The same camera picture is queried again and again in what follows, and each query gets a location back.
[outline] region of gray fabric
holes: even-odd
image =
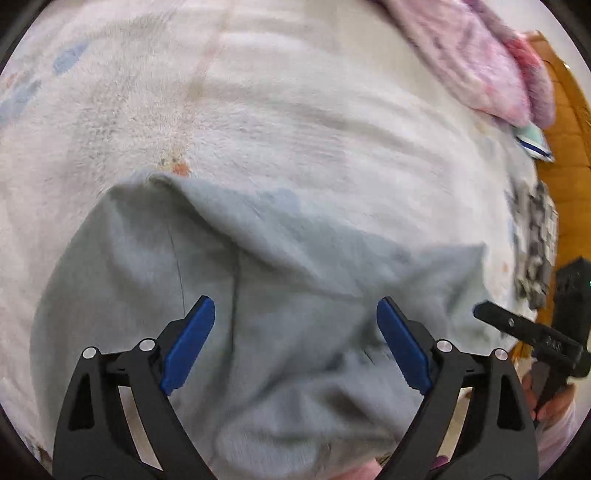
[[[216,323],[171,402],[220,478],[325,478],[391,450],[421,396],[375,324],[391,295],[434,337],[505,345],[470,314],[484,247],[412,251],[340,225],[294,193],[142,174],[92,210],[51,276],[31,338],[53,437],[80,352],[127,350],[201,295]]]

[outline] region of white sleeve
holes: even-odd
[[[562,455],[574,434],[577,426],[574,420],[574,402],[566,414],[555,425],[544,430],[538,438],[538,457],[540,460],[540,476]]]

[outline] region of white blanket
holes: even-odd
[[[511,182],[534,167],[379,8],[56,0],[0,77],[0,401],[41,446],[35,305],[97,198],[146,166],[297,192],[412,248],[485,244],[489,297],[517,308]]]

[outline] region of metal pin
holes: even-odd
[[[139,349],[143,352],[149,352],[156,346],[156,342],[154,342],[151,338],[146,338],[139,343]]]
[[[451,352],[452,348],[452,344],[449,343],[447,340],[439,340],[437,342],[437,350],[440,350],[442,352]]]
[[[86,358],[87,360],[90,358],[93,358],[96,355],[96,348],[94,348],[93,346],[90,346],[88,348],[86,348],[83,352],[82,352],[82,356],[84,358]]]
[[[498,348],[495,350],[495,357],[497,357],[499,360],[505,361],[509,358],[509,354],[502,348]]]

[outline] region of blue rubber tip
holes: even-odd
[[[433,383],[429,361],[401,316],[386,299],[378,302],[378,327],[409,387],[426,395]]]
[[[187,315],[187,325],[164,359],[160,389],[166,395],[184,385],[209,332],[212,331],[215,316],[216,307],[209,297],[198,301]]]

